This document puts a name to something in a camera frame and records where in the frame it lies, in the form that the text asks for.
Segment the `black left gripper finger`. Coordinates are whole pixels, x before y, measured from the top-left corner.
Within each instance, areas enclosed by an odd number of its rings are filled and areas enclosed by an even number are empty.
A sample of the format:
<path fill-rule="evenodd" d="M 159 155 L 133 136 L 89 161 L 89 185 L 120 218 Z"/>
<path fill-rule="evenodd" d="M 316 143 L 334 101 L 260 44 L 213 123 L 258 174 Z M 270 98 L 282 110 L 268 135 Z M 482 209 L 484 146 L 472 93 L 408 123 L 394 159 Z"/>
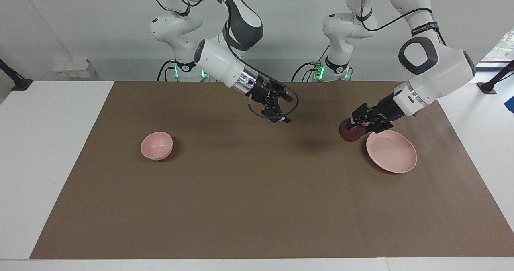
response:
<path fill-rule="evenodd" d="M 371 122 L 378 117 L 377 110 L 369 106 L 367 103 L 360 105 L 354 112 L 352 112 L 349 121 L 346 123 L 347 128 L 354 128 L 357 125 Z"/>
<path fill-rule="evenodd" d="M 366 126 L 367 132 L 375 133 L 380 133 L 391 128 L 393 128 L 392 121 L 382 116 L 371 119 L 369 124 Z"/>

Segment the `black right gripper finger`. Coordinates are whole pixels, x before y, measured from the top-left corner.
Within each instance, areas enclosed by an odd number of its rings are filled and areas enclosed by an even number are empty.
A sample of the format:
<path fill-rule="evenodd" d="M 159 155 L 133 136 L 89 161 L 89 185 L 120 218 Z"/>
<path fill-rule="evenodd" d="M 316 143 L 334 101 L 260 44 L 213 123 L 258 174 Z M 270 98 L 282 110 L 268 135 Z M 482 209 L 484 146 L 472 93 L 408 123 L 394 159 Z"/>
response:
<path fill-rule="evenodd" d="M 273 123 L 284 122 L 286 124 L 290 123 L 292 120 L 290 117 L 286 116 L 280 108 L 272 108 L 269 105 L 265 105 L 262 109 L 262 116 L 266 119 L 272 121 Z"/>
<path fill-rule="evenodd" d="M 285 100 L 286 102 L 293 101 L 293 97 L 288 94 L 285 88 L 274 88 L 273 101 L 278 102 L 280 98 Z"/>

